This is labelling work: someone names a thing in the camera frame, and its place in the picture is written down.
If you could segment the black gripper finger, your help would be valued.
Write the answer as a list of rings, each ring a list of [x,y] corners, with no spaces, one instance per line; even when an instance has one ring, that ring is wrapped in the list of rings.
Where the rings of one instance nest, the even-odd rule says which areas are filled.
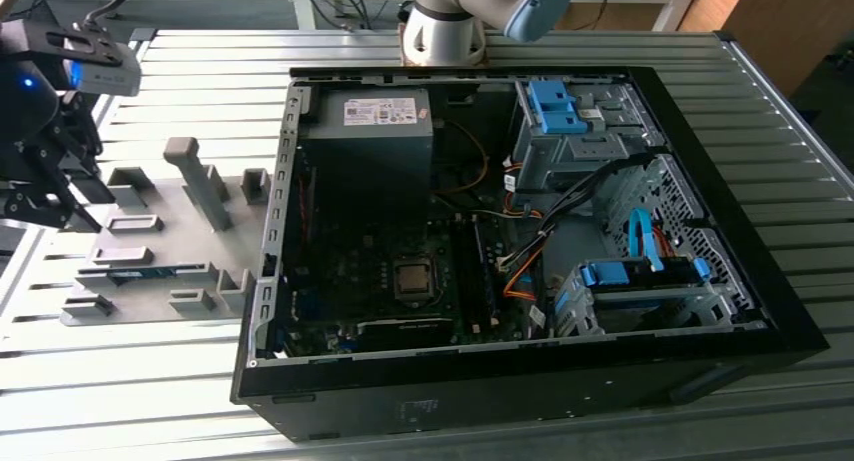
[[[81,232],[100,232],[101,225],[74,197],[73,185],[90,204],[104,203],[104,183],[96,157],[102,145],[85,95],[66,91],[57,96],[58,107],[46,126],[49,153],[45,155],[52,193],[68,212],[64,228]]]
[[[64,228],[68,222],[68,207],[60,198],[46,193],[40,186],[2,180],[1,219]]]

